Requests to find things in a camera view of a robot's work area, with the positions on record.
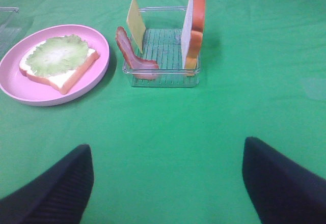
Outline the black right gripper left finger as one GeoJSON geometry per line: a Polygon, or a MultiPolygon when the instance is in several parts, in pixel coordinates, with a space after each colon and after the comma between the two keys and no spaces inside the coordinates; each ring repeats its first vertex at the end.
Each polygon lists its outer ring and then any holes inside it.
{"type": "Polygon", "coordinates": [[[1,199],[1,223],[80,223],[94,184],[91,148],[79,145],[1,199]]]}

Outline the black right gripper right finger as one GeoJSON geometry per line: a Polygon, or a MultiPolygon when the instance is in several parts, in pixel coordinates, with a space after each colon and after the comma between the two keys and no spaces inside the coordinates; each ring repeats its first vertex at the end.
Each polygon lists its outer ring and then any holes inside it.
{"type": "Polygon", "coordinates": [[[242,177],[261,223],[325,223],[325,179],[256,137],[245,140],[242,177]]]}

